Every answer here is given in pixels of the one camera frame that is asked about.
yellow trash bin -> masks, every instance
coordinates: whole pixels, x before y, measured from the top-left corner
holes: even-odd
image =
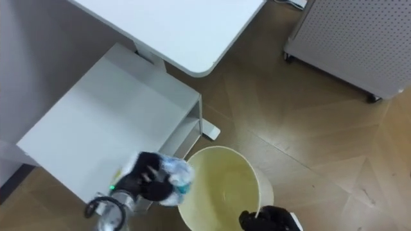
[[[237,151],[208,147],[188,163],[196,177],[179,212],[192,231],[241,230],[238,217],[242,211],[257,212],[274,204],[271,183]]]

herringbone wood floor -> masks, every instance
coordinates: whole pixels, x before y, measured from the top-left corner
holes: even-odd
[[[300,12],[267,3],[210,76],[168,70],[203,94],[222,129],[193,152],[224,145],[269,177],[275,204],[307,231],[411,230],[411,90],[375,105],[364,93],[281,48]],[[36,169],[0,210],[0,230],[90,230],[83,203]],[[135,230],[187,230],[177,209],[153,207]]]

white desk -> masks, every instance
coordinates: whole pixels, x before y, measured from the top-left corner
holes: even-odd
[[[17,145],[88,202],[108,194],[136,151],[183,158],[202,133],[200,104],[195,90],[116,44]]]
[[[148,58],[152,62],[161,62],[159,57],[193,77],[204,77],[214,69],[265,3],[265,0],[69,1],[132,39],[143,57],[147,58],[147,52],[152,53],[156,56]]]

